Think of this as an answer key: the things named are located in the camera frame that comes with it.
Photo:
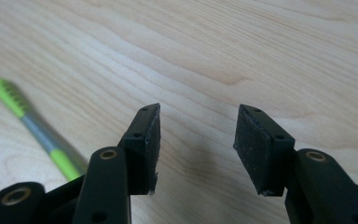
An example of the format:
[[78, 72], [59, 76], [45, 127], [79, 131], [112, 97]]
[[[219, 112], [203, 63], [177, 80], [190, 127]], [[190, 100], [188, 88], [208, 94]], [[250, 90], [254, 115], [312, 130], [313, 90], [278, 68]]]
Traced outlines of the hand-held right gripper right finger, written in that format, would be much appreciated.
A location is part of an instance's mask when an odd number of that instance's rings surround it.
[[358, 224], [358, 185], [330, 155], [295, 150], [263, 110], [239, 107], [233, 147], [259, 194], [285, 197], [291, 224]]

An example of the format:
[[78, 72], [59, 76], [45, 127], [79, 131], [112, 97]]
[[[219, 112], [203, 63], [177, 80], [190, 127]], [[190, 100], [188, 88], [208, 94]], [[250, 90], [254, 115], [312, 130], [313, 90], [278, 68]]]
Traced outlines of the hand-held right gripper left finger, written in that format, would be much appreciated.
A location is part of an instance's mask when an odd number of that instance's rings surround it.
[[141, 108], [117, 146], [91, 155], [73, 224], [131, 224], [131, 196], [156, 188], [159, 112], [159, 104]]

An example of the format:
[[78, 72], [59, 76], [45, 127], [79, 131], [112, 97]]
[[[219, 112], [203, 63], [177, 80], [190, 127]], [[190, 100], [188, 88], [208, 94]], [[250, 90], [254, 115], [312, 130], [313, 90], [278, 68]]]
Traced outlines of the green and grey pen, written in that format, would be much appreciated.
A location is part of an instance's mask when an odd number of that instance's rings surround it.
[[86, 173], [82, 160], [37, 115], [21, 91], [3, 78], [0, 78], [0, 101], [23, 123], [68, 181]]

